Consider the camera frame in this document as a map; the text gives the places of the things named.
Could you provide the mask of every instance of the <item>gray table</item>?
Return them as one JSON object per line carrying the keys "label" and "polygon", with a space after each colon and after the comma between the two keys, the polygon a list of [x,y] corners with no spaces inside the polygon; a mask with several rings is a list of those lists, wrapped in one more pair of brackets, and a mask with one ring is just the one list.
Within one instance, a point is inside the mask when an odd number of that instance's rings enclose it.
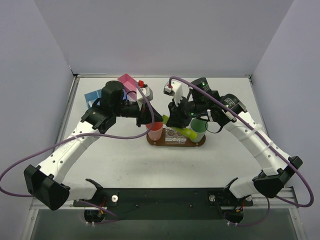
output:
{"label": "gray table", "polygon": [[[107,81],[116,78],[80,78],[64,137],[75,128],[87,109],[84,94],[101,89]],[[262,119],[248,78],[208,78],[213,90],[221,95],[236,95],[250,111],[253,119]],[[168,78],[143,78],[153,90],[151,102],[160,114],[169,115],[171,97],[163,94]],[[188,87],[183,86],[185,95]],[[219,129],[209,124],[209,129]],[[110,135],[134,136],[144,132],[136,127],[136,120],[117,118],[108,130]],[[173,187],[224,187],[235,177],[260,172],[260,166],[247,149],[229,132],[206,134],[201,147],[155,147],[145,137],[134,140],[100,138],[79,158],[66,175],[65,181],[85,183],[91,178],[106,188],[173,188]]]}

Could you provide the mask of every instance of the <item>wooden tray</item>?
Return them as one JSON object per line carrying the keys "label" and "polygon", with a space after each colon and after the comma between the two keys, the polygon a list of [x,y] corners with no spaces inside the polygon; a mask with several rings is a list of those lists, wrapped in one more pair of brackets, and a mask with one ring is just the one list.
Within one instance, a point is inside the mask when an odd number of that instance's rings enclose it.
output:
{"label": "wooden tray", "polygon": [[158,147],[200,147],[206,141],[206,135],[203,136],[200,142],[192,142],[189,138],[186,138],[186,141],[183,144],[178,143],[166,143],[166,129],[162,129],[161,138],[158,141],[153,141],[150,139],[149,135],[146,135],[146,140],[150,145]]}

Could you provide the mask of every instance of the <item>pink cup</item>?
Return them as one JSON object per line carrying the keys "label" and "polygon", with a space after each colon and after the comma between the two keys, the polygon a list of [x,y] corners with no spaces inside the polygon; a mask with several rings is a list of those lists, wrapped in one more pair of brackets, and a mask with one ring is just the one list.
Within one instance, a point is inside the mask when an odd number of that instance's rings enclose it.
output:
{"label": "pink cup", "polygon": [[[146,124],[145,127],[146,129],[150,129],[151,123]],[[148,132],[149,138],[152,141],[158,141],[161,138],[163,128],[164,128],[164,124],[162,122],[155,122],[151,131]]]}

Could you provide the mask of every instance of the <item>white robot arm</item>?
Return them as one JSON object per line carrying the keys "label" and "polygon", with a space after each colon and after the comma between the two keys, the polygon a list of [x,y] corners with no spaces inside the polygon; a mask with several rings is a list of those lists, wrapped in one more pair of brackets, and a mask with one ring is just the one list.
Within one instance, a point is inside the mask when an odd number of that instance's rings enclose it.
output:
{"label": "white robot arm", "polygon": [[[261,124],[256,123],[252,119],[246,107],[236,96],[232,94],[220,96],[218,91],[210,89],[205,77],[194,80],[192,85],[203,90],[222,105],[234,111],[246,123],[252,126],[253,130],[237,120],[228,111],[224,111],[202,93],[192,89],[191,86],[188,97],[183,97],[181,83],[174,80],[171,84],[168,82],[163,88],[165,94],[173,97],[172,102],[168,105],[170,118],[166,125],[168,127],[184,128],[195,117],[207,117],[208,121],[217,122],[221,127],[232,133],[261,166],[261,173],[259,175],[235,178],[225,187],[226,190],[230,191],[238,200],[257,193],[261,193],[268,198],[274,198],[294,174],[294,171],[270,147],[275,148],[279,154],[290,161],[297,169],[302,165],[301,159],[297,156],[290,157],[276,146],[263,132]],[[262,135],[267,144],[256,133]]]}
{"label": "white robot arm", "polygon": [[[151,101],[152,90],[139,81],[144,97]],[[116,117],[136,118],[136,125],[152,122],[148,105],[142,94],[137,92],[137,101],[123,100],[124,86],[118,81],[109,81],[101,91],[91,108],[82,116],[68,139],[72,140],[58,147],[47,159],[36,167],[29,165],[24,170],[24,178],[30,194],[35,196],[51,210],[56,210],[69,200],[90,200],[98,185],[91,179],[88,184],[66,186],[64,179],[70,168],[87,148],[116,123]],[[156,122],[162,122],[162,116],[153,109]]]}

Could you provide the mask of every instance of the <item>gray wall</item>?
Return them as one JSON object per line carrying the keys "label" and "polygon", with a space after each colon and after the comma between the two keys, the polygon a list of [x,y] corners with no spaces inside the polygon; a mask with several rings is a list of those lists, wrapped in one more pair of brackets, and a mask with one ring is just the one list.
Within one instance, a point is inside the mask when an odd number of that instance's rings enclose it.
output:
{"label": "gray wall", "polygon": [[[0,7],[0,169],[53,144],[57,138],[72,73],[32,0],[2,0]],[[26,194],[23,169],[1,181]],[[20,239],[31,199],[0,193],[0,239]]]}
{"label": "gray wall", "polygon": [[74,73],[252,74],[293,0],[34,0]]}
{"label": "gray wall", "polygon": [[[275,143],[304,161],[301,172],[315,202],[300,208],[308,239],[319,239],[320,172],[320,1],[295,0],[253,74],[253,87]],[[297,198],[309,196],[298,177]]]}

